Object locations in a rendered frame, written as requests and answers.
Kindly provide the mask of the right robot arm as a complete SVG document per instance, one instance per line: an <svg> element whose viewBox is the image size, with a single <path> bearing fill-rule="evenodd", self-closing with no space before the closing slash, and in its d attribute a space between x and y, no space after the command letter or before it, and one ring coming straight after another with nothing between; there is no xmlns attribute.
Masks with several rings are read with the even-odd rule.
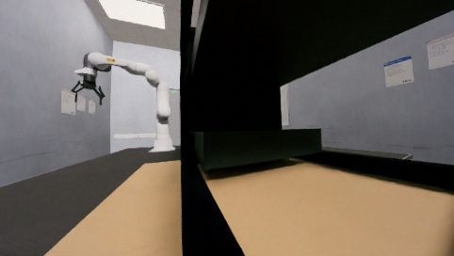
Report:
<svg viewBox="0 0 454 256"><path fill-rule="evenodd" d="M153 151L166 151L174 149L170 139L170 90L166 82L160 80L155 71L151 71L151 66L120 59L112 56L104 56L99 53L85 54L83 69L74 71L83 76L89 74L97 77L97 72L110 72L111 66L120 67L134 75L145 76L151 87L156 88L156 140L154 141ZM110 66L111 65L111 66ZM98 69L97 69L97 68ZM149 71L148 71L149 70ZM151 83L150 83L151 82Z"/></svg>

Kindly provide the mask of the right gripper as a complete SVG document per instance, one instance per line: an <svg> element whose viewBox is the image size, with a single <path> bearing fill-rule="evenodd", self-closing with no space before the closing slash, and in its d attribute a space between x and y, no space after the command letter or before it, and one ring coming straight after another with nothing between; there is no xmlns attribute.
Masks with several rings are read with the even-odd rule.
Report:
<svg viewBox="0 0 454 256"><path fill-rule="evenodd" d="M83 84L83 87L78 89L77 91L74 91L81 84ZM99 105L102 105L102 99L104 99L105 95L104 95L103 91L101 90L101 86L96 86L96 77L95 76L89 75L89 74L84 74L83 82L80 82L80 81L77 82L77 84L71 90L71 92L74 95L75 102L77 102L77 92L82 90L83 88L93 89L96 92L96 94L100 97ZM98 90L96 88L99 89L101 94L98 92Z"/></svg>

